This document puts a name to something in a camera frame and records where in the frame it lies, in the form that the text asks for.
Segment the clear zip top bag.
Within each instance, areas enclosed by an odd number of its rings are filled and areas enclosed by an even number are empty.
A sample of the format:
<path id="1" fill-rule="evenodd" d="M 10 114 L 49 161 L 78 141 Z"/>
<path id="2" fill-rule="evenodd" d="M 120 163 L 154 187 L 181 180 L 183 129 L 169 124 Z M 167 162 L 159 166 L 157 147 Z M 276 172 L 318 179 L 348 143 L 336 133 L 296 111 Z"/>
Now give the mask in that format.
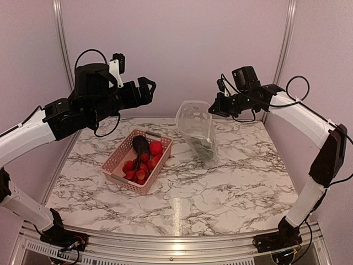
<path id="1" fill-rule="evenodd" d="M 215 151 L 215 158 L 212 161 L 207 162 L 200 160 L 206 168 L 214 167 L 218 162 L 218 149 L 212 122 L 212 114 L 208 112 L 209 107 L 210 105 L 204 101 L 186 100 L 181 104 L 175 116 L 175 124 L 177 128 L 186 143 L 195 153 L 195 146 L 193 146 L 190 142 L 191 135 L 207 137 L 212 141 L 212 148 Z"/>

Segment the green toy pepper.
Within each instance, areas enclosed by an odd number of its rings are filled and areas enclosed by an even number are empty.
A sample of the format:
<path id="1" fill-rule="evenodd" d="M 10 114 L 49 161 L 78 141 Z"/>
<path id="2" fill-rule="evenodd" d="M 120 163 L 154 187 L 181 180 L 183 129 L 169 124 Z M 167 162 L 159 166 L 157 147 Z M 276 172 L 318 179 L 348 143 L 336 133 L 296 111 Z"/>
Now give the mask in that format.
<path id="1" fill-rule="evenodd" d="M 207 162 L 215 158 L 215 151 L 211 145 L 196 144 L 195 151 L 200 160 Z"/>

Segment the purple toy eggplant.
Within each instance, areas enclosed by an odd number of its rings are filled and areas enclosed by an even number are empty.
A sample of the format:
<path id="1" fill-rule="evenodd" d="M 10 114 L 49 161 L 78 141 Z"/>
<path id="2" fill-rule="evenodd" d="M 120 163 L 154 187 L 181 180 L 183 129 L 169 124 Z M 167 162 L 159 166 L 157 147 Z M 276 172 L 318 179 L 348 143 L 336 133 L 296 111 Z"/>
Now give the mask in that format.
<path id="1" fill-rule="evenodd" d="M 142 135 L 138 135 L 133 138 L 132 147 L 138 155 L 143 155 L 145 153 L 148 155 L 150 154 L 149 143 Z"/>

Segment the pink perforated plastic basket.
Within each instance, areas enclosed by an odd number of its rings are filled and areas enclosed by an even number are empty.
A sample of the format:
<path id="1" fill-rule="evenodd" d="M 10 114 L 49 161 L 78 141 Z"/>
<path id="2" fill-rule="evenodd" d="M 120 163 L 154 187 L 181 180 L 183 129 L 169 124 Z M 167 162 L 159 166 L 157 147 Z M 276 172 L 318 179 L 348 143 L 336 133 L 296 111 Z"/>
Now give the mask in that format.
<path id="1" fill-rule="evenodd" d="M 172 151 L 173 139 L 133 130 L 101 166 L 106 179 L 146 195 Z"/>

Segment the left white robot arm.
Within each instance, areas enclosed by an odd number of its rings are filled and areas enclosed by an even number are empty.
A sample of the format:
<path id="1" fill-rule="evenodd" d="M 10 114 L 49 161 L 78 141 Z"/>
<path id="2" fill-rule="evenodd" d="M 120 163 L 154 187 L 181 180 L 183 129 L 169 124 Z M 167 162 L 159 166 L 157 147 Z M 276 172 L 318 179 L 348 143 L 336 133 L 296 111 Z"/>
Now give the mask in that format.
<path id="1" fill-rule="evenodd" d="M 102 63 L 74 66 L 74 90 L 44 107 L 38 106 L 24 121 L 1 133 L 1 206 L 31 222 L 41 239 L 66 245 L 72 232 L 64 228 L 60 214 L 42 206 L 10 180 L 5 165 L 45 144 L 61 141 L 89 128 L 97 131 L 107 117 L 120 111 L 150 104 L 156 83 L 146 77 L 123 82 L 125 56 L 113 54 Z"/>

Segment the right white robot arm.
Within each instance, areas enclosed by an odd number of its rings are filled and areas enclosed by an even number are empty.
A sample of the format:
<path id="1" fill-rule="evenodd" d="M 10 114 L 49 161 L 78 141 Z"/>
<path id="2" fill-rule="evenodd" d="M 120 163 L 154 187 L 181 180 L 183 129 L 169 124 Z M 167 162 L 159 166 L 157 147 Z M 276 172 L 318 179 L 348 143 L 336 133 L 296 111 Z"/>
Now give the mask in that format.
<path id="1" fill-rule="evenodd" d="M 236 119 L 246 110 L 264 111 L 296 129 L 316 149 L 308 179 L 296 202 L 278 224 L 273 242 L 285 247 L 307 218 L 321 205 L 329 189 L 337 184 L 350 141 L 347 128 L 336 124 L 304 104 L 303 98 L 289 94 L 289 88 L 276 84 L 261 84 L 255 70 L 245 66 L 232 71 L 234 83 L 221 74 L 217 80 L 218 93 L 209 113 Z"/>

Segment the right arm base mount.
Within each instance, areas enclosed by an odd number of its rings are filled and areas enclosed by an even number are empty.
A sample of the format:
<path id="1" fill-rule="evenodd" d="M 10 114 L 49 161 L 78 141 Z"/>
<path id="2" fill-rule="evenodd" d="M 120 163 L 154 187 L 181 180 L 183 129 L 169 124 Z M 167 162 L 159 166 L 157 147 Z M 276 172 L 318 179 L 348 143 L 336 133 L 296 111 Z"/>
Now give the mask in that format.
<path id="1" fill-rule="evenodd" d="M 300 234 L 291 237 L 281 235 L 279 232 L 256 235 L 253 238 L 253 246 L 259 253 L 276 251 L 283 248 L 300 245 L 303 242 Z"/>

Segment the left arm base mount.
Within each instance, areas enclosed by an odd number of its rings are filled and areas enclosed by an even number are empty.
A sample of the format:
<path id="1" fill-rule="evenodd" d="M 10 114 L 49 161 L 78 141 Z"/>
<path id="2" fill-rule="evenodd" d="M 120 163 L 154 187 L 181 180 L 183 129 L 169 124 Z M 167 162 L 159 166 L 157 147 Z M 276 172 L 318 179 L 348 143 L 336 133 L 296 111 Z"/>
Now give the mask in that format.
<path id="1" fill-rule="evenodd" d="M 59 246 L 63 251 L 74 248 L 78 251 L 84 251 L 87 245 L 88 235 L 81 232 L 52 227 L 41 233 L 40 240 L 51 245 Z"/>

